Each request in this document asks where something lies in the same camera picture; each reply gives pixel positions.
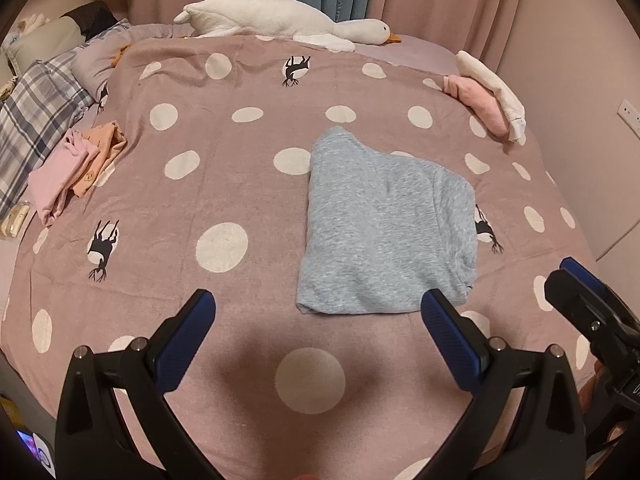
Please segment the heathered gray fabric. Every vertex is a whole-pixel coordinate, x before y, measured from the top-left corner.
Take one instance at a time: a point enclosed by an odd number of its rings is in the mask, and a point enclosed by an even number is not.
[[[314,145],[302,312],[412,312],[430,288],[455,306],[476,278],[475,195],[428,160],[380,153],[340,126]]]

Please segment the beige wall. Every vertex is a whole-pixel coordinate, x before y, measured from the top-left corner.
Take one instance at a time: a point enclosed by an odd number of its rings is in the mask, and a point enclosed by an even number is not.
[[[520,0],[498,74],[601,257],[640,219],[640,140],[616,115],[623,98],[640,109],[638,36],[615,0]]]

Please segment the plaid pillow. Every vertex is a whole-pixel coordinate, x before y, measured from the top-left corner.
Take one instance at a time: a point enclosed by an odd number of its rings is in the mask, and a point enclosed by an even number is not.
[[[76,52],[107,34],[129,28],[122,20],[88,43],[48,61],[34,62],[0,108],[0,218],[20,198],[65,132],[94,99],[71,72]]]

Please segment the stuffed goose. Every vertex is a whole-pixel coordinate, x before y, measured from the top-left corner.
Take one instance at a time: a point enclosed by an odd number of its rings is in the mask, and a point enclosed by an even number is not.
[[[204,0],[184,6],[174,23],[189,23],[199,38],[256,34],[353,52],[354,43],[401,41],[380,20],[335,23],[297,0]]]

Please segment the wall socket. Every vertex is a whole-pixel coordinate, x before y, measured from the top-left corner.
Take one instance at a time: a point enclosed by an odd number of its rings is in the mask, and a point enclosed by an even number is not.
[[[640,137],[640,113],[633,108],[631,103],[624,99],[620,103],[618,108],[618,115],[625,121],[626,124],[634,131],[634,133]]]

